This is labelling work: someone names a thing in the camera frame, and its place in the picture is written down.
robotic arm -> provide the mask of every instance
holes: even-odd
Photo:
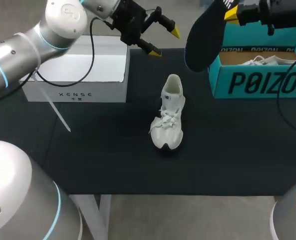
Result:
[[[121,32],[127,45],[138,45],[147,54],[161,56],[161,51],[141,39],[153,22],[158,22],[180,38],[173,20],[162,15],[160,7],[148,15],[133,0],[48,0],[40,22],[24,33],[16,33],[0,42],[0,89],[34,72],[45,61],[64,55],[83,34],[87,26],[84,7],[111,29]]]
[[[260,0],[259,4],[239,4],[229,10],[225,21],[244,26],[261,21],[268,26],[268,35],[275,29],[296,27],[296,0]]]

black table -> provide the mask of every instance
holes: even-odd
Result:
[[[23,92],[0,102],[0,140],[26,151],[68,194],[283,195],[296,183],[296,132],[275,99],[213,99],[207,72],[131,51],[127,103],[59,103],[69,133],[46,102]],[[162,86],[178,74],[187,99],[179,151],[148,134]],[[296,124],[296,99],[282,100]]]

white table leg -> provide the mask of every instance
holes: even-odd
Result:
[[[107,219],[102,217],[94,195],[71,195],[71,198],[79,206],[80,211],[87,222],[89,230],[95,240],[108,240]]]
[[[99,211],[107,232],[109,231],[110,207],[111,195],[101,195]]]

white sneaker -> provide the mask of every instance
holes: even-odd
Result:
[[[248,66],[259,66],[259,65],[292,65],[295,60],[286,60],[281,59],[277,56],[271,56],[268,58],[264,58],[262,56],[256,56],[253,60],[247,61],[240,65],[248,65]]]
[[[161,116],[155,117],[150,132],[154,145],[159,149],[174,150],[183,138],[181,113],[186,101],[178,75],[168,77],[161,93]]]

shoelace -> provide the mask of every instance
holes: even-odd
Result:
[[[253,60],[247,61],[249,65],[263,65],[260,61],[264,60],[265,58],[262,56],[256,56]]]
[[[149,133],[154,128],[172,128],[177,122],[177,113],[168,110],[159,111],[161,112],[161,119],[151,126]]]

